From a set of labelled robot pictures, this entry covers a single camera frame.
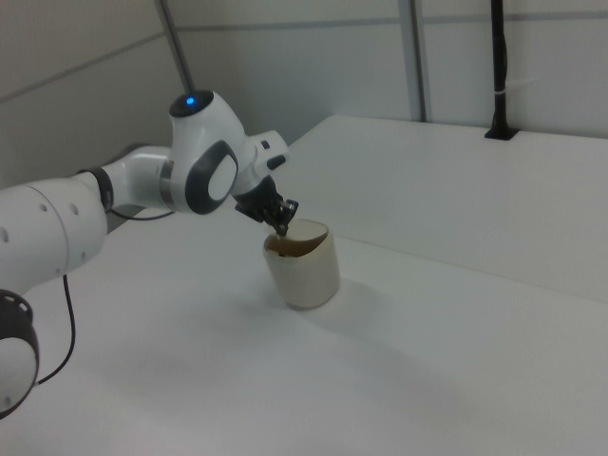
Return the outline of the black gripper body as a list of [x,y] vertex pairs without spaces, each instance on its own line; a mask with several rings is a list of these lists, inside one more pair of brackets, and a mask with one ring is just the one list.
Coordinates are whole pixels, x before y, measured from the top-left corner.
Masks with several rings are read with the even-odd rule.
[[234,196],[235,209],[256,222],[264,222],[263,210],[277,207],[284,198],[277,192],[271,176],[265,177],[253,190]]

